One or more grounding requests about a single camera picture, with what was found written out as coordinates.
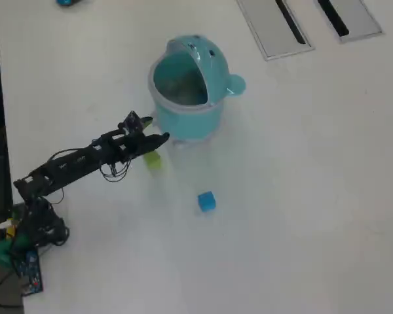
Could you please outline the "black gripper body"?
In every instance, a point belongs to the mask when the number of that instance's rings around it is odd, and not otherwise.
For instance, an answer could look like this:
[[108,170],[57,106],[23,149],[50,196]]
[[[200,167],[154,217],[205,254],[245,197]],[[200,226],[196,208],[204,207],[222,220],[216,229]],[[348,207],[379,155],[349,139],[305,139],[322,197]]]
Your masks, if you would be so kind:
[[144,134],[123,135],[119,138],[122,157],[138,157],[147,153],[147,137]]

